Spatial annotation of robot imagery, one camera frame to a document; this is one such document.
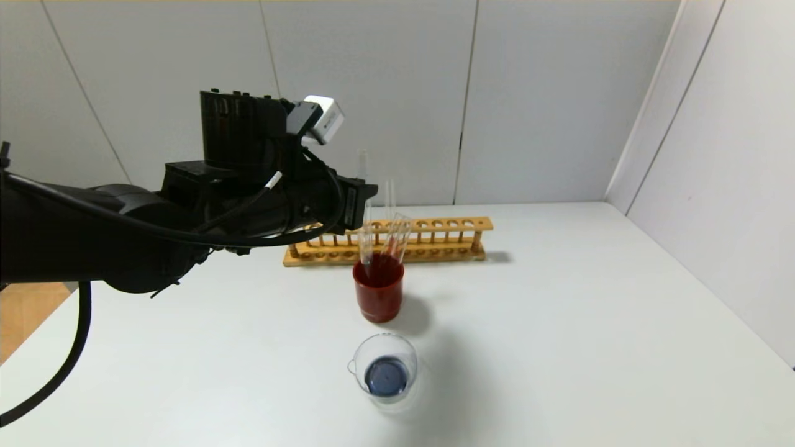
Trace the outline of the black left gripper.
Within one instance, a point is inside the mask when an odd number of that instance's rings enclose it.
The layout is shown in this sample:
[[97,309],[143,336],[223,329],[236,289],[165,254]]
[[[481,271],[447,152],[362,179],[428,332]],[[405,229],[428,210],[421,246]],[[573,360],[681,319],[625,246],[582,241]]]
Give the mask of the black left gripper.
[[377,194],[377,184],[334,169],[300,169],[294,177],[296,229],[319,224],[333,235],[355,231],[363,225],[366,202]]

